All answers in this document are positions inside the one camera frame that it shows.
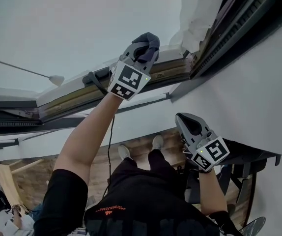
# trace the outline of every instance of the person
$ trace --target person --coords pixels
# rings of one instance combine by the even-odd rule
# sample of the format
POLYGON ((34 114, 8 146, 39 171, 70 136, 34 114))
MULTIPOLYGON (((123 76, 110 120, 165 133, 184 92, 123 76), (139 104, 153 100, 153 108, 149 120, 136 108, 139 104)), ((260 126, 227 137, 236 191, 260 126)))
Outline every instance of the person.
POLYGON ((185 202, 176 170, 153 140, 150 171, 137 168, 124 146, 107 195, 85 212, 90 168, 122 99, 108 93, 72 131, 60 155, 34 224, 36 236, 68 235, 84 222, 88 235, 240 235, 229 218, 214 170, 199 173, 201 212, 185 202))
POLYGON ((21 208, 15 205, 12 208, 12 219, 6 222, 0 231, 0 236, 32 236, 34 233, 34 220, 28 215, 21 215, 21 208))

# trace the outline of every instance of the foot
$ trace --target foot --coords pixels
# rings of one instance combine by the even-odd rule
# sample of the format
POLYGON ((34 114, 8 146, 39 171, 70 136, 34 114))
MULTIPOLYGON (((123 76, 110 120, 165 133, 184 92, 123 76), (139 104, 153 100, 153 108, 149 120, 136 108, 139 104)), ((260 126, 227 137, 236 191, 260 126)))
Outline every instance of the foot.
POLYGON ((118 146, 118 154, 122 160, 124 160, 126 157, 131 158, 129 149, 124 145, 118 146))
POLYGON ((164 145, 163 137, 161 135, 157 135, 156 137, 154 137, 152 145, 153 145, 152 150, 154 149, 161 150, 164 145))

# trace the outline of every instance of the black shirt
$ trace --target black shirt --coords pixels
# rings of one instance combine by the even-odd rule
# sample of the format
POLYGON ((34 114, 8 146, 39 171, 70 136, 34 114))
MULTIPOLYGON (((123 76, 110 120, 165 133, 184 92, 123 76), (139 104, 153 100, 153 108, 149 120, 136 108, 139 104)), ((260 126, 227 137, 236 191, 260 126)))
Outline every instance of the black shirt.
POLYGON ((83 215, 90 236, 219 236, 221 230, 241 235, 227 212, 210 215, 217 225, 152 175, 124 179, 84 214, 86 201, 86 183, 70 171, 55 170, 34 224, 35 235, 68 235, 81 227, 83 215))

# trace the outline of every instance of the hand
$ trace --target hand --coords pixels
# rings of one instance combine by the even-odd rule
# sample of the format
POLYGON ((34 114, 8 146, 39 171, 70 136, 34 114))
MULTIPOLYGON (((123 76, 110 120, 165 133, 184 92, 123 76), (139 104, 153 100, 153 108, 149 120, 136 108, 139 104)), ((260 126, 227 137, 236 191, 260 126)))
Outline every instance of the hand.
POLYGON ((146 63, 152 60, 154 53, 160 49, 160 39, 154 34, 147 32, 137 37, 132 43, 148 42, 149 47, 143 55, 140 55, 137 59, 140 63, 146 63))

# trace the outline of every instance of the white sneaker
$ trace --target white sneaker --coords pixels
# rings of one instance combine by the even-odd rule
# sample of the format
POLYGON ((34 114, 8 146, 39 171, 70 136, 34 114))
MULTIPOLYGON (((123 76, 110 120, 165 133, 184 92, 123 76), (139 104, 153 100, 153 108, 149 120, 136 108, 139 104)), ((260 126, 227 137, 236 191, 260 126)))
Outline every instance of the white sneaker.
POLYGON ((122 160, 124 160, 126 157, 131 158, 129 149, 124 145, 118 146, 118 154, 122 160))
POLYGON ((156 137, 154 137, 152 145, 153 145, 152 150, 154 149, 161 150, 164 145, 163 137, 161 135, 157 135, 156 137))

